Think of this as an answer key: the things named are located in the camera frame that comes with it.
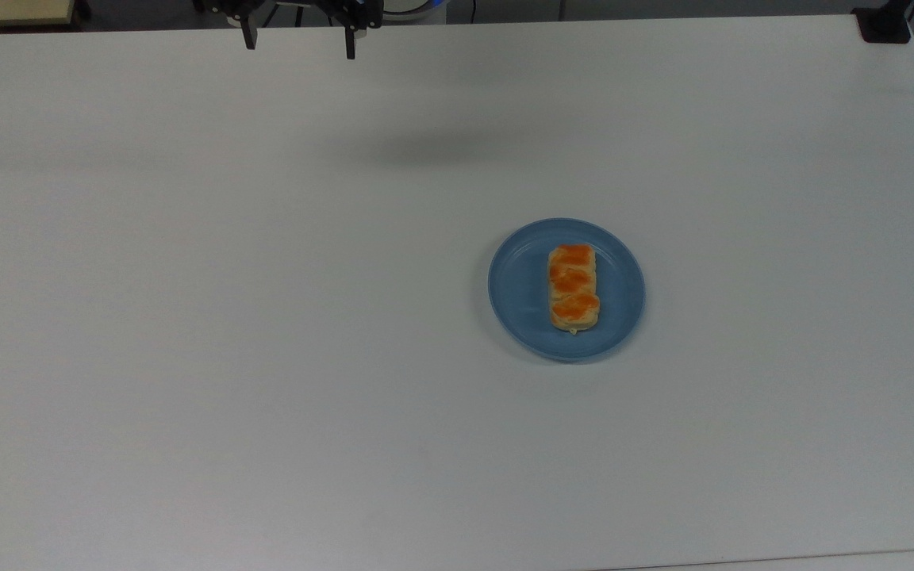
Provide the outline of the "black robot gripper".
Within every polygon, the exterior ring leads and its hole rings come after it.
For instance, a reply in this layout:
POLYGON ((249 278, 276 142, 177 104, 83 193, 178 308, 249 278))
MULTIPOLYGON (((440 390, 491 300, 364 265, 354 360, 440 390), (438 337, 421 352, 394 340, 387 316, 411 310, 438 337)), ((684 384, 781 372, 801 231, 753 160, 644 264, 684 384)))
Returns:
POLYGON ((242 29, 248 50, 256 50, 258 28, 255 13, 266 5, 283 5, 298 10, 319 10, 332 23, 344 26, 346 58, 355 60, 359 30, 380 28, 383 23, 383 1, 192 1, 197 12, 219 14, 230 25, 242 29))

